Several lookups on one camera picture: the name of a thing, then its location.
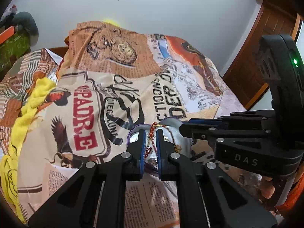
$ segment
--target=pocket watch illustration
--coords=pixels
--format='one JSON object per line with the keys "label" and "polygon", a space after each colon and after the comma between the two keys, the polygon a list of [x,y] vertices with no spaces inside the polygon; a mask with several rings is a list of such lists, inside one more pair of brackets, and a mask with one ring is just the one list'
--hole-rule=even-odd
{"label": "pocket watch illustration", "polygon": [[131,65],[136,60],[136,52],[132,46],[121,37],[114,37],[110,41],[110,51],[121,64]]}

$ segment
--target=bedsheet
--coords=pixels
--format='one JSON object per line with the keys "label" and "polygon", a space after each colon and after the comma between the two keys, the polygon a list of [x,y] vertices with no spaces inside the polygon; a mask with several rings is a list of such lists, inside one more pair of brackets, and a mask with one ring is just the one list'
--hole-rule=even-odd
{"label": "bedsheet", "polygon": [[10,133],[37,79],[54,79],[58,64],[46,49],[20,57],[0,83],[0,147],[8,154]]}
{"label": "bedsheet", "polygon": [[[102,164],[124,152],[135,125],[245,110],[212,61],[177,37],[138,34],[104,22],[80,23],[69,33],[62,66],[58,85],[38,108],[19,158],[18,196],[25,220],[85,162]],[[193,154],[204,152],[198,161],[212,160],[206,142],[192,147]],[[165,187],[147,173],[141,182],[128,182],[125,227],[179,226],[175,193],[174,183]],[[143,195],[150,199],[140,205]],[[141,217],[132,211],[139,208],[136,203]]]}

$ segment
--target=striped fabric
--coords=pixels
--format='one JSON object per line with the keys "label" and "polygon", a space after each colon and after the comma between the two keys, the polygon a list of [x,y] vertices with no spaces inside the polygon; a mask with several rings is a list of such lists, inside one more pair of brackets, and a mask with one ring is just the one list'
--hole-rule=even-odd
{"label": "striped fabric", "polygon": [[19,58],[0,83],[0,148],[7,154],[12,126],[37,79],[48,76],[57,64],[46,51],[36,50]]}

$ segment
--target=orange cloth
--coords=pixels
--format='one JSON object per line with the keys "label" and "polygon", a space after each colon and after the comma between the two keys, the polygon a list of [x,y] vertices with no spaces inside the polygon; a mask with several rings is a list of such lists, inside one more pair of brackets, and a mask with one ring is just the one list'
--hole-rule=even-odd
{"label": "orange cloth", "polygon": [[59,64],[59,68],[56,71],[57,80],[60,80],[63,73],[65,72],[66,69],[70,67],[70,65],[71,65],[70,55],[69,55],[69,51],[67,51],[61,63]]}
{"label": "orange cloth", "polygon": [[300,197],[303,189],[304,189],[304,177],[302,176],[298,181],[297,185],[289,192],[285,203],[281,206],[276,207],[283,216],[286,216],[286,214],[293,208],[296,201]]}
{"label": "orange cloth", "polygon": [[7,28],[3,33],[0,34],[0,44],[2,44],[9,37],[14,35],[14,27]]}

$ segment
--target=yellow towel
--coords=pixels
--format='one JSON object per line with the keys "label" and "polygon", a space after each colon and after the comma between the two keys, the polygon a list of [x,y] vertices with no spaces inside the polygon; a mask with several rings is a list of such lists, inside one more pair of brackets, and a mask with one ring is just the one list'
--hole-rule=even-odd
{"label": "yellow towel", "polygon": [[12,127],[9,142],[9,154],[4,155],[0,164],[1,187],[4,197],[16,207],[17,216],[24,222],[18,201],[17,169],[18,158],[28,127],[49,92],[56,87],[56,83],[48,78],[38,79],[36,87],[28,98],[27,103],[21,108],[22,116],[17,118]]}
{"label": "yellow towel", "polygon": [[102,21],[103,21],[103,22],[106,22],[106,23],[110,23],[110,24],[112,24],[113,26],[120,27],[119,24],[118,24],[116,21],[114,21],[114,20],[111,20],[111,19],[104,19],[104,20],[102,20]]}

